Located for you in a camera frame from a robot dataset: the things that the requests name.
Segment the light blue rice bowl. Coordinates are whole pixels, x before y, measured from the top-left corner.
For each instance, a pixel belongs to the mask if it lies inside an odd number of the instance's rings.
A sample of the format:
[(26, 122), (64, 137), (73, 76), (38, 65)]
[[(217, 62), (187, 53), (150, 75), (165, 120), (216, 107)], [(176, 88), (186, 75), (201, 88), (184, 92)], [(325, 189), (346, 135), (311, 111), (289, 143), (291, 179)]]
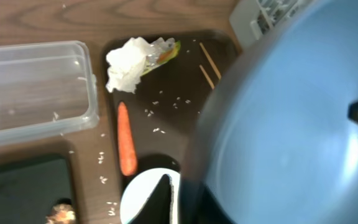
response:
[(170, 176), (170, 183), (172, 186), (170, 223), (178, 224), (178, 190), (180, 186), (180, 173), (166, 168), (154, 168), (143, 171), (129, 182), (121, 198), (121, 223), (130, 223), (144, 206), (144, 203), (149, 199), (153, 189), (165, 174)]

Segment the dark blue plate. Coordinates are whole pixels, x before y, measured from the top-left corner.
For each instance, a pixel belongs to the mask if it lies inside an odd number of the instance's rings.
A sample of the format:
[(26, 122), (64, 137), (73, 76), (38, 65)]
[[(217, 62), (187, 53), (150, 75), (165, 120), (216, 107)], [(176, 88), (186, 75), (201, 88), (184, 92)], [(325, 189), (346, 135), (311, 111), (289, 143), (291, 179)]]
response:
[(358, 0), (314, 1), (246, 50), (201, 110), (180, 223), (358, 224)]

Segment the brown food scrap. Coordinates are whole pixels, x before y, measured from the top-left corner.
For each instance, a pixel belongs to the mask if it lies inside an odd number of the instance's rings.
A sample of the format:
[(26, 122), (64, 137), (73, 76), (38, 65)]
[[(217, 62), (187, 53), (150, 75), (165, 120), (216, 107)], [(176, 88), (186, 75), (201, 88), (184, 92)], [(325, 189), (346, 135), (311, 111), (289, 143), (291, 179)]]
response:
[(61, 203), (54, 205), (49, 215), (46, 216), (46, 224), (75, 224), (76, 214), (70, 204)]

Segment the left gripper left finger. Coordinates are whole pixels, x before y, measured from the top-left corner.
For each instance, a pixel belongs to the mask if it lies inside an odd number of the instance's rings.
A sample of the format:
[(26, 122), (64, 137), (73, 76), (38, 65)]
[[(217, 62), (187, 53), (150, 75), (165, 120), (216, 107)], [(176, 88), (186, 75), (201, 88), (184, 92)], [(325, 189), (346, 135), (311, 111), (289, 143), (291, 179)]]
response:
[(173, 186), (168, 174), (164, 174), (130, 224), (171, 224)]

